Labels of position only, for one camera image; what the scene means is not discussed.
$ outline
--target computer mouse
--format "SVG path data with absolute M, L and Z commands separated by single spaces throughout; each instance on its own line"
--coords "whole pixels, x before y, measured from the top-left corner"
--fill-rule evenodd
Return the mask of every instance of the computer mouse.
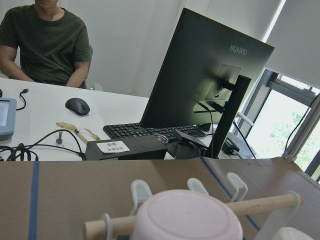
M 84 116 L 90 112 L 90 107 L 86 101 L 77 97 L 70 98 L 68 101 L 66 101 L 65 107 L 78 116 Z

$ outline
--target sticker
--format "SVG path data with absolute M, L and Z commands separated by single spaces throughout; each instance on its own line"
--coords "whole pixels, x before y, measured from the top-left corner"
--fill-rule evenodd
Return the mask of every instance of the sticker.
M 130 151 L 123 141 L 100 142 L 96 144 L 105 154 L 122 153 Z

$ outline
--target blue stripe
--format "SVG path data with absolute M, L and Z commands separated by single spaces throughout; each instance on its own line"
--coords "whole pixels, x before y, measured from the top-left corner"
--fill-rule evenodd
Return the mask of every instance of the blue stripe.
M 33 162 L 28 240 L 37 239 L 39 168 L 40 163 Z
M 200 157 L 202 163 L 205 165 L 205 167 L 209 170 L 209 172 L 211 173 L 211 175 L 214 177 L 214 179 L 218 182 L 218 184 L 220 185 L 220 187 L 224 190 L 224 192 L 228 195 L 228 197 L 230 199 L 232 199 L 232 195 L 230 194 L 230 192 L 227 190 L 227 188 L 223 185 L 223 183 L 220 181 L 220 179 L 218 178 L 218 176 L 215 174 L 215 172 L 211 169 L 211 167 L 208 165 L 208 163 L 205 161 L 205 159 L 201 156 Z M 245 216 L 248 221 L 252 224 L 252 226 L 259 232 L 260 228 L 258 227 L 258 225 L 253 221 L 253 219 L 249 216 L 246 215 Z

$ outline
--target keyboard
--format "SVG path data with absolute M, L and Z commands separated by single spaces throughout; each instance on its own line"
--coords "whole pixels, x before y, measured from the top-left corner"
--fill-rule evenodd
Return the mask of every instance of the keyboard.
M 122 138 L 135 138 L 147 135 L 160 134 L 165 136 L 169 143 L 176 142 L 178 139 L 173 134 L 174 130 L 179 130 L 185 134 L 197 137 L 204 137 L 205 134 L 196 125 L 188 126 L 174 126 L 174 127 L 164 127 L 164 128 L 144 128 L 139 125 L 139 123 L 129 123 L 129 124 L 117 124 L 117 125 L 106 125 L 103 127 L 103 131 L 111 139 L 122 139 Z

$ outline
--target shirt sleeve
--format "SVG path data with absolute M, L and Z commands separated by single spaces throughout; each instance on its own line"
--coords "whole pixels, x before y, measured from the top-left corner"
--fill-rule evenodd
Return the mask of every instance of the shirt sleeve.
M 11 10 L 7 11 L 0 25 L 0 45 L 18 48 L 14 17 Z
M 89 62 L 90 61 L 90 47 L 87 28 L 83 27 L 74 44 L 72 53 L 74 62 Z

